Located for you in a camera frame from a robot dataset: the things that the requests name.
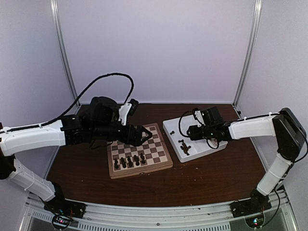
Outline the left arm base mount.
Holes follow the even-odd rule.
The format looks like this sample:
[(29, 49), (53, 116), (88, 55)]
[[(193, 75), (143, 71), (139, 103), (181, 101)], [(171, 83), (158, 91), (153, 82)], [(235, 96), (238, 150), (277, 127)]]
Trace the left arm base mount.
[(55, 214), (73, 218), (83, 218), (86, 210), (86, 204), (66, 200), (61, 186), (55, 182), (52, 182), (52, 185), (55, 189), (55, 196), (50, 201), (44, 201), (44, 209)]

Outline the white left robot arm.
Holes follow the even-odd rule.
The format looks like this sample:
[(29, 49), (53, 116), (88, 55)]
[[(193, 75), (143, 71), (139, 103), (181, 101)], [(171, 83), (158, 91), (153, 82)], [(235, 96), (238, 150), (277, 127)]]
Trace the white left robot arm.
[(143, 126), (127, 122), (138, 107), (132, 99), (119, 106), (108, 97), (94, 97), (88, 109), (78, 115), (62, 115), (53, 122), (0, 130), (0, 177), (50, 204), (59, 214), (69, 210), (60, 185), (47, 181), (23, 165), (21, 154), (38, 154), (50, 147), (72, 146), (97, 140), (120, 141), (134, 147), (152, 137)]

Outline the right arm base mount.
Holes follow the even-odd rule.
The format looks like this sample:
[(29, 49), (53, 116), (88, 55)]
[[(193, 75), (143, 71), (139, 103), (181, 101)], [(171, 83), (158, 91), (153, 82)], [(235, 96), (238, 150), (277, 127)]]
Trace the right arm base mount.
[(261, 194), (257, 189), (253, 189), (250, 198), (234, 201), (230, 204), (234, 218), (260, 213), (272, 208), (268, 195)]

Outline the dark chess knight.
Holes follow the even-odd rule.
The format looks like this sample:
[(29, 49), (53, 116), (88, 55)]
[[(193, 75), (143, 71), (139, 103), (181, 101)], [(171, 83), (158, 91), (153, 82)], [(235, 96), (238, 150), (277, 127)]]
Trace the dark chess knight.
[(180, 148), (183, 150), (183, 152), (186, 154), (186, 155), (190, 155), (189, 154), (189, 150), (191, 149), (191, 146), (187, 146), (186, 143), (182, 143)]

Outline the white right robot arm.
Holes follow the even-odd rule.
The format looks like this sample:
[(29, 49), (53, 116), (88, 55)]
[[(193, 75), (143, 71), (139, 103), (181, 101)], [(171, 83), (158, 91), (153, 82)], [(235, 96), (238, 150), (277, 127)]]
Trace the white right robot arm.
[(225, 121), (217, 107), (205, 110), (195, 109), (193, 117), (198, 125), (191, 125), (186, 135), (192, 141), (240, 140), (250, 138), (254, 143), (267, 171), (251, 192), (247, 209), (257, 212), (265, 205), (268, 196), (286, 177), (293, 165), (300, 161), (303, 146), (307, 146), (307, 134), (293, 111), (282, 108), (275, 113), (243, 117)]

